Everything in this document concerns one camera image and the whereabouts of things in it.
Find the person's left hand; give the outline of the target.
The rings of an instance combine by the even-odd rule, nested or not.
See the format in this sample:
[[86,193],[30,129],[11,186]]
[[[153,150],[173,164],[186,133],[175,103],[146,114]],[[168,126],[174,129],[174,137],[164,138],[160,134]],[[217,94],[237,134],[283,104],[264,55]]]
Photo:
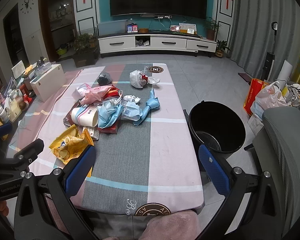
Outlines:
[[0,214],[4,217],[7,217],[9,214],[9,208],[6,200],[0,201]]

